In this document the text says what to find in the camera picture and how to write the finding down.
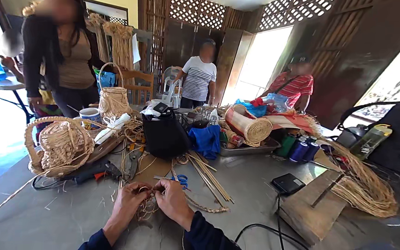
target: black cardigan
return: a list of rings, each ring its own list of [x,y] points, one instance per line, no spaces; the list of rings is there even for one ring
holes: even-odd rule
[[[97,40],[94,34],[88,30],[85,32],[92,54],[87,66],[96,78],[92,66],[100,69],[105,63],[98,56]],[[47,87],[54,90],[59,84],[58,65],[63,62],[64,57],[59,48],[56,25],[48,16],[31,15],[23,23],[22,34],[24,40],[23,72],[27,97],[41,97],[38,86],[42,78],[40,75],[42,62],[46,65],[44,78]],[[112,67],[106,66],[105,71],[112,71]]]

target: basket handle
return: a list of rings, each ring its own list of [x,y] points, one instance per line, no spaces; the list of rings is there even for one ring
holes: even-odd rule
[[[27,151],[30,156],[31,160],[31,165],[34,169],[44,172],[42,166],[41,166],[41,158],[39,157],[38,153],[35,151],[35,143],[33,142],[33,127],[35,127],[38,124],[44,123],[44,122],[69,122],[73,123],[76,125],[76,128],[81,132],[83,135],[83,140],[84,140],[84,150],[87,151],[87,143],[88,140],[92,140],[92,138],[89,137],[87,134],[86,130],[81,126],[80,123],[81,120],[73,120],[68,117],[63,117],[63,116],[48,116],[48,117],[42,117],[39,119],[34,120],[33,122],[29,123],[26,127],[26,132],[24,134],[25,142],[24,145],[27,148]]]
[[[108,62],[108,63],[106,63],[105,65],[103,65],[103,67],[101,67],[100,72],[99,72],[99,74],[98,74],[98,82],[99,82],[99,84],[100,84],[100,88],[103,89],[103,87],[101,86],[101,73],[103,72],[104,67],[106,67],[107,65],[114,65],[114,66],[117,67],[118,73],[119,73],[119,75],[121,76],[121,86],[124,86],[124,85],[125,85],[125,80],[123,79],[123,73],[121,73],[121,69],[120,69],[119,66],[116,65],[115,63],[113,63],[113,62]]]

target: yellow wall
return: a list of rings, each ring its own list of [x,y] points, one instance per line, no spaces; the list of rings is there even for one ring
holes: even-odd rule
[[[8,14],[22,16],[22,10],[32,0],[1,0],[4,9]],[[138,28],[138,0],[97,0],[119,7],[127,8],[129,15],[129,25]]]

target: green thread spool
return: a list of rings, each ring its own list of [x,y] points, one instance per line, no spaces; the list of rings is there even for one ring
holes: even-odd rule
[[[295,141],[296,136],[294,136],[293,134],[287,134],[282,140],[282,147],[277,150],[276,154],[281,157],[288,156],[288,153],[291,150]]]

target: doorway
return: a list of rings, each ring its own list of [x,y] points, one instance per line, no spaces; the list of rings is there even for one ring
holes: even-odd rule
[[[253,100],[268,84],[293,26],[254,35],[234,89],[227,89],[222,105],[234,104],[237,99]]]
[[[378,101],[400,101],[400,52],[356,106]],[[374,105],[353,114],[369,122],[375,122],[382,118],[392,106]]]

